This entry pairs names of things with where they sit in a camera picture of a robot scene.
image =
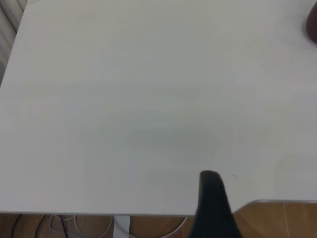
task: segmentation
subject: white tabletop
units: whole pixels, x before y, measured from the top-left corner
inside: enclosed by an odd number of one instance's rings
[[[0,88],[0,211],[317,200],[315,0],[31,0]]]

